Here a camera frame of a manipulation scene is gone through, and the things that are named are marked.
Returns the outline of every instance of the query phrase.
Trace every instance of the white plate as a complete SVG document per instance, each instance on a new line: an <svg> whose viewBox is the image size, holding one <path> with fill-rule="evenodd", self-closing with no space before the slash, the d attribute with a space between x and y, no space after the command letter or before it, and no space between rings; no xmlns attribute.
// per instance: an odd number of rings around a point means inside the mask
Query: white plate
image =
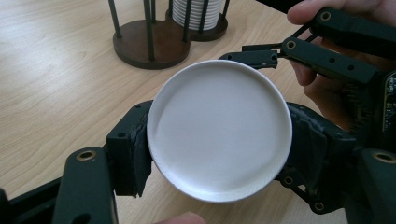
<svg viewBox="0 0 396 224"><path fill-rule="evenodd" d="M179 71L148 114L148 145L157 167L193 198L233 202L272 181L291 144L289 110L260 72L207 61Z"/></svg>

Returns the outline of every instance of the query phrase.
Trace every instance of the cup stand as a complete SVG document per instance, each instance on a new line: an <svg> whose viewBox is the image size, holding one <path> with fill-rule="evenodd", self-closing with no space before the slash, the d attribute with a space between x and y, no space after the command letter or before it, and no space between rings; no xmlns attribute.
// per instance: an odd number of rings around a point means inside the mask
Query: cup stand
<svg viewBox="0 0 396 224"><path fill-rule="evenodd" d="M134 67L154 70L174 66L187 58L191 41L215 40L222 37L227 30L228 22L225 15L229 0L223 13L219 14L217 25L206 31L193 31L177 24L171 16L172 1L169 4L170 9L165 14L165 21L155 20L155 1L151 0L151 11L149 0L145 0L144 3L145 20L132 21L119 27L114 2L109 0L116 28L113 36L114 50L120 59Z"/></svg>

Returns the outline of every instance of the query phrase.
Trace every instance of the wooden base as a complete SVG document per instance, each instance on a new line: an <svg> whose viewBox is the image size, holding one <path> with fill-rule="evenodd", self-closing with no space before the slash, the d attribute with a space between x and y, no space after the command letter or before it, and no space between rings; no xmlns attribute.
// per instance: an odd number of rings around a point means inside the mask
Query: wooden base
<svg viewBox="0 0 396 224"><path fill-rule="evenodd" d="M166 13L165 21L152 23L154 60L149 59L146 21L132 21L121 26L122 37L113 36L114 50L126 63L144 69L164 69L181 63L190 51L191 41L211 41L222 37L228 26L227 20L219 21L215 28L203 31L189 30L189 39L183 42L183 27Z"/></svg>

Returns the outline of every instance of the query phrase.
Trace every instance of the human hand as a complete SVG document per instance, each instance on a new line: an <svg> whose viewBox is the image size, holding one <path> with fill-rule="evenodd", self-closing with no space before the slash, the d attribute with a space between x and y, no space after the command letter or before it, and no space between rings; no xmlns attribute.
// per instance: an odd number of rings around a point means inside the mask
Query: human hand
<svg viewBox="0 0 396 224"><path fill-rule="evenodd" d="M206 222L200 216L189 212L178 217L171 217L156 224L206 224Z"/></svg>
<svg viewBox="0 0 396 224"><path fill-rule="evenodd" d="M363 16L368 20L396 26L396 13L394 13L396 1L392 0L305 0L289 10L288 19L294 24L305 24L311 21L324 7L341 9L352 15ZM349 57L371 63L379 69L396 68L395 61L342 49L326 39L317 38L313 42ZM291 62L291 65L299 84L304 86L304 93L315 102L322 115L341 128L348 130L353 120L344 108L341 97L344 83L324 76L317 76L314 71L298 63Z"/></svg>

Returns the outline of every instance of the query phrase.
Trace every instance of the wooden table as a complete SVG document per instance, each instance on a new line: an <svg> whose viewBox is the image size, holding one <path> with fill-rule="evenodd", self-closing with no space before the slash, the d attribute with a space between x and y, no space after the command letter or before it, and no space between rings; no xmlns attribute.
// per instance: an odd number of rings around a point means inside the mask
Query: wooden table
<svg viewBox="0 0 396 224"><path fill-rule="evenodd" d="M144 19L142 1L116 6L121 25ZM167 1L157 2L159 20L166 9ZM243 45L283 41L298 29L256 1L231 1L223 38L192 42L184 62L149 71L117 57L107 1L2 1L0 15L0 187L9 198L61 176L72 152L101 147L124 114L153 99L178 70ZM287 101L318 110L289 62L262 72ZM344 210L315 215L275 181L237 203L203 203L175 189L155 165L143 197L117 197L117 206L120 223L152 223L187 211L208 223L346 223Z"/></svg>

